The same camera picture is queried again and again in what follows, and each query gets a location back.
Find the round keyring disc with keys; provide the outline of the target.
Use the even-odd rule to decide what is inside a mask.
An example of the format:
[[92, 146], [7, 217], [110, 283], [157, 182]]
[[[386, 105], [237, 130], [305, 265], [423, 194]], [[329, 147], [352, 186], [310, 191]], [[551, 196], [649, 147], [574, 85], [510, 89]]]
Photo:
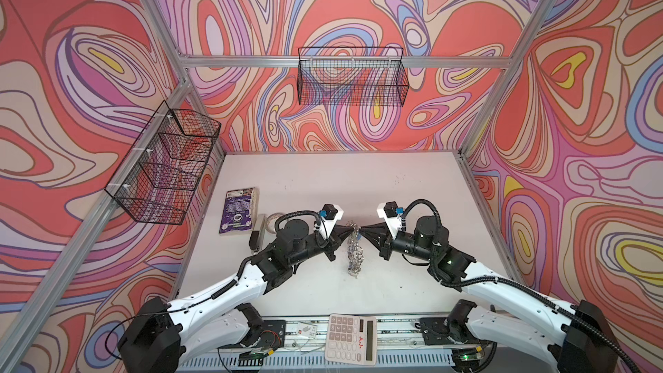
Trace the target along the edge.
[[354, 222], [350, 222], [350, 227], [352, 228], [352, 234], [347, 238], [347, 257], [349, 260], [347, 271], [350, 276], [358, 278], [364, 261], [364, 251], [360, 245], [359, 226]]

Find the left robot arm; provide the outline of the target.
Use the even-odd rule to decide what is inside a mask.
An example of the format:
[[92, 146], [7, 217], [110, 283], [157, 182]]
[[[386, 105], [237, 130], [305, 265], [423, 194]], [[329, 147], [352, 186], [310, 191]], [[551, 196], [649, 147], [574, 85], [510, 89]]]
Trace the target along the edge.
[[305, 261], [335, 252], [353, 232], [342, 226], [339, 205], [319, 212], [290, 212], [274, 223], [276, 238], [245, 257], [236, 274], [200, 292], [165, 302], [151, 299], [126, 319], [110, 355], [129, 372], [175, 372], [180, 365], [216, 348], [247, 348], [262, 337], [264, 321], [253, 300], [279, 288]]

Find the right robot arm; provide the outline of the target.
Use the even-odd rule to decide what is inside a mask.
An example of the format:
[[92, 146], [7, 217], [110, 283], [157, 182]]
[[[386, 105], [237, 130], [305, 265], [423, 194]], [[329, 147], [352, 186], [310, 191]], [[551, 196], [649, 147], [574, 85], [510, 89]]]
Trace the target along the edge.
[[559, 372], [613, 372], [619, 362], [631, 372], [639, 371], [599, 307], [587, 300], [571, 304], [539, 293], [453, 247], [429, 200], [414, 200], [405, 208], [382, 203], [376, 212], [380, 223], [358, 232], [384, 260], [395, 253], [414, 257], [438, 285], [468, 296], [445, 320], [448, 338], [504, 345]]

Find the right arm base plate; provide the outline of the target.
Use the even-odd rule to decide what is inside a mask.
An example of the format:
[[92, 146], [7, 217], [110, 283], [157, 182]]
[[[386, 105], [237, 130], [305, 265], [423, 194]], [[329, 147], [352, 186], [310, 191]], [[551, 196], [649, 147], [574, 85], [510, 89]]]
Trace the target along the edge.
[[424, 338], [425, 345], [492, 344], [492, 341], [481, 340], [470, 332], [467, 318], [421, 318], [414, 326]]

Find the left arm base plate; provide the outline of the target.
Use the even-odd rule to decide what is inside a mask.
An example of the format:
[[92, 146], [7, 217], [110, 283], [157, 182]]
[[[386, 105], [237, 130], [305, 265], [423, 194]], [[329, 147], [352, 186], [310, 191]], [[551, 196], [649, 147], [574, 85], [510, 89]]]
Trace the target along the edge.
[[284, 319], [267, 319], [255, 331], [250, 331], [249, 337], [237, 344], [225, 345], [224, 349], [264, 349], [277, 350], [283, 347], [287, 322]]

